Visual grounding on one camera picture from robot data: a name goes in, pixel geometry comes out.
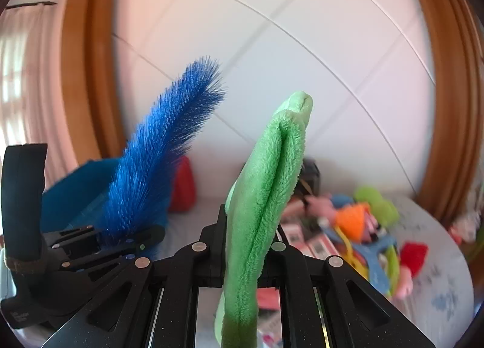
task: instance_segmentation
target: toy pile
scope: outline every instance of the toy pile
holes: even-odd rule
[[[340,255],[387,298],[404,299],[413,289],[427,245],[405,242],[397,253],[396,240],[387,233],[400,215],[395,205],[372,187],[345,194],[294,196],[281,226],[287,241],[304,255],[326,259]],[[278,310],[275,288],[257,290],[260,308]]]

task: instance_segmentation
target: colorful toy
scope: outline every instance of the colorful toy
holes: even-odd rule
[[[385,256],[387,257],[388,261],[387,276],[390,280],[390,295],[394,296],[400,278],[400,264],[398,261],[398,255],[396,254],[395,246],[388,247],[385,250]]]
[[[376,188],[359,187],[354,193],[354,198],[357,202],[367,202],[370,205],[371,214],[385,228],[392,226],[400,218],[393,202],[383,198]]]
[[[370,214],[367,203],[346,205],[336,210],[328,197],[307,196],[307,211],[316,217],[323,217],[328,226],[338,226],[352,242],[370,242],[371,235],[377,232],[377,220]]]
[[[347,205],[336,211],[334,225],[339,227],[352,242],[361,243],[365,231],[365,214],[369,214],[367,203]]]
[[[347,253],[347,248],[344,244],[342,243],[333,243],[335,245],[335,248],[340,255],[346,259],[343,255]],[[362,266],[366,267],[366,261],[365,258],[363,258],[358,252],[353,251],[353,256],[361,263]]]
[[[341,209],[346,205],[352,205],[353,203],[355,203],[354,199],[346,194],[330,194],[328,198],[331,199],[331,202],[335,209]]]
[[[335,232],[339,235],[345,247],[345,252],[341,253],[343,259],[347,261],[347,263],[349,263],[360,275],[362,275],[365,280],[368,280],[368,268],[365,267],[366,265],[364,266],[363,262],[360,261],[359,258],[361,255],[354,255],[351,242],[339,227],[335,228]]]
[[[423,267],[428,246],[425,243],[406,242],[400,249],[400,277],[395,297],[404,299],[412,293],[413,279]]]
[[[342,243],[343,239],[332,228],[323,228],[324,233],[333,241]],[[386,295],[390,291],[390,281],[381,268],[378,261],[378,254],[387,250],[390,246],[395,246],[396,240],[390,235],[382,237],[380,240],[370,244],[351,243],[354,251],[359,252],[366,260],[368,265],[368,280],[381,294]]]

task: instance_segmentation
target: green plush toy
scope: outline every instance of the green plush toy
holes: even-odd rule
[[[312,106],[298,92],[279,107],[228,195],[227,267],[215,318],[223,348],[257,346],[257,279],[301,171]]]
[[[357,188],[353,198],[357,202],[367,202],[370,205],[371,214],[385,228],[392,226],[400,218],[400,214],[393,202],[383,198],[374,187],[362,186]]]
[[[400,262],[396,254],[395,246],[390,246],[385,250],[385,256],[388,260],[387,276],[390,281],[390,295],[394,296],[400,276]]]

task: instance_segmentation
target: blue bristle brush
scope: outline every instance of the blue bristle brush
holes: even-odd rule
[[[103,244],[166,224],[172,182],[189,142],[224,98],[219,65],[202,57],[160,95],[128,142],[104,210]]]

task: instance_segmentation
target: orange toy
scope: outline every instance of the orange toy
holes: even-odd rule
[[[352,242],[361,243],[365,231],[365,213],[370,213],[367,203],[347,205],[336,211],[335,226],[338,226]]]

